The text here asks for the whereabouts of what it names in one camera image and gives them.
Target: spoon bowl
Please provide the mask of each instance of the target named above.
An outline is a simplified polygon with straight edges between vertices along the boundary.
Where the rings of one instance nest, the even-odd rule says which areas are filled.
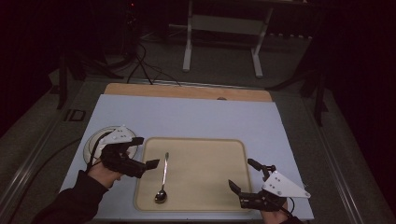
[[[161,189],[155,195],[154,201],[155,201],[155,203],[164,203],[166,201],[166,198],[167,198],[167,195],[166,195],[165,190]]]

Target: cable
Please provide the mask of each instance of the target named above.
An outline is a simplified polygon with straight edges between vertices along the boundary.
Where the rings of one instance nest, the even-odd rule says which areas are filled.
[[[172,80],[174,80],[178,86],[181,86],[180,83],[179,83],[174,77],[172,77],[172,76],[170,76],[170,75],[168,75],[168,74],[165,74],[165,73],[163,72],[163,70],[162,70],[160,67],[158,67],[158,66],[153,66],[153,65],[150,65],[150,64],[146,63],[144,60],[145,60],[145,58],[146,58],[147,50],[146,50],[146,48],[145,48],[142,44],[138,43],[138,45],[143,49],[143,56],[140,57],[139,55],[136,55],[136,59],[138,60],[138,64],[137,64],[136,67],[132,70],[131,74],[128,76],[128,79],[127,79],[127,82],[126,82],[126,83],[129,83],[129,81],[131,80],[131,77],[134,75],[134,72],[136,71],[136,69],[137,69],[139,66],[141,66],[142,69],[143,69],[143,72],[144,72],[144,74],[145,74],[146,79],[149,81],[149,83],[150,83],[151,85],[154,84],[155,80],[157,80],[157,78],[158,78],[160,75],[165,75],[165,76],[171,78]],[[149,78],[149,74],[148,74],[148,72],[146,71],[144,65],[148,66],[149,68],[151,68],[152,70],[158,72],[159,74],[158,74],[154,79],[151,80],[151,79]]]
[[[145,52],[144,56],[146,56],[146,52],[147,52],[146,48],[145,48],[142,44],[140,44],[140,43],[139,43],[139,46],[143,48],[143,50],[144,50],[144,52]],[[155,81],[160,75],[165,75],[165,76],[170,77],[171,79],[173,79],[173,80],[177,83],[178,86],[181,86],[180,83],[178,83],[178,81],[177,81],[174,77],[172,77],[172,76],[170,76],[170,75],[168,75],[168,74],[165,74],[165,73],[163,72],[163,70],[162,70],[160,67],[158,67],[158,66],[153,66],[153,65],[150,65],[150,64],[144,62],[144,58],[142,58],[139,62],[145,64],[146,66],[148,66],[148,67],[151,68],[152,70],[154,70],[154,71],[160,73],[159,75],[157,75],[157,76],[152,80],[152,82],[150,81],[150,84],[151,84],[151,85],[154,83],[154,81]]]
[[[62,152],[63,150],[65,150],[66,148],[72,146],[73,144],[75,144],[76,142],[80,141],[81,138],[78,138],[70,143],[68,143],[67,145],[65,145],[64,147],[61,147],[60,149],[58,149],[55,153],[53,153],[48,159],[46,159],[44,161],[44,163],[38,168],[38,170],[35,172],[35,175],[32,176],[31,181],[29,182],[29,184],[26,186],[26,189],[24,190],[18,204],[15,207],[14,212],[12,213],[11,218],[9,219],[8,223],[11,223],[12,220],[14,219],[15,215],[17,214],[22,202],[23,202],[23,198],[26,196],[27,191],[29,190],[30,187],[32,187],[33,182],[35,182],[35,179],[37,178],[38,174],[41,172],[41,170],[47,165],[47,163],[49,163],[50,160],[52,160],[56,155],[58,155],[60,152]]]
[[[108,135],[109,133],[111,133],[111,132],[103,133],[103,134],[98,138],[98,140],[95,142],[95,145],[93,145],[93,149],[92,149],[91,156],[90,156],[90,161],[87,163],[87,170],[85,171],[85,173],[88,173],[88,172],[91,170],[91,168],[93,167],[93,158],[94,158],[94,155],[95,155],[95,152],[96,152],[96,148],[98,147],[100,140],[101,140],[103,137],[105,137],[106,135]]]
[[[143,48],[143,56],[142,56],[142,60],[144,60],[145,58],[146,58],[146,48],[143,46],[143,45],[141,45],[140,43],[138,44],[140,47],[142,47]],[[137,65],[136,65],[136,67],[134,68],[134,70],[132,70],[132,72],[131,72],[131,74],[128,76],[128,79],[126,80],[126,83],[129,83],[129,81],[131,80],[131,77],[134,75],[134,72],[136,71],[136,69],[139,67],[139,66],[142,66],[143,67],[143,65],[141,64],[141,63],[138,63]]]

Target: spoon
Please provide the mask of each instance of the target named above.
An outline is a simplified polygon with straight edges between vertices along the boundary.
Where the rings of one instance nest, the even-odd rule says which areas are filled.
[[[169,153],[165,153],[165,167],[163,168],[163,185],[161,186],[161,190],[157,192],[155,195],[154,201],[155,203],[164,203],[166,201],[167,195],[163,187],[165,186],[165,178],[166,178],[166,168],[168,166],[168,158]]]

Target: white table leg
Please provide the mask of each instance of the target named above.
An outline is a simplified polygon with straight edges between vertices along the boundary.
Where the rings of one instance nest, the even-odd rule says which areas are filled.
[[[260,34],[259,34],[259,41],[256,45],[256,48],[251,49],[251,57],[253,59],[254,71],[256,73],[257,78],[262,77],[262,65],[260,64],[259,52],[260,52],[260,48],[262,47],[262,41],[265,38],[265,33],[267,31],[268,24],[270,22],[273,11],[274,11],[274,9],[272,7],[268,8],[267,15],[265,17],[265,21],[262,24],[262,30],[260,31]]]
[[[189,17],[187,19],[187,44],[186,51],[184,52],[184,62],[183,62],[183,72],[190,71],[190,63],[191,63],[191,32],[192,32],[192,0],[189,2]]]

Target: metal frame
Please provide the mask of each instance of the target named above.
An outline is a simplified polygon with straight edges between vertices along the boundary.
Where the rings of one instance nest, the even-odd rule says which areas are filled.
[[[273,11],[273,7],[268,8],[264,21],[194,15],[192,13],[192,0],[190,0],[189,17],[187,19],[187,44],[184,53],[183,72],[190,71],[192,53],[191,33],[192,29],[197,29],[243,35],[258,35],[259,39],[256,46],[251,49],[251,56],[256,77],[263,77],[259,52],[262,47],[262,41],[265,38],[265,34],[268,28],[269,21],[271,20]]]

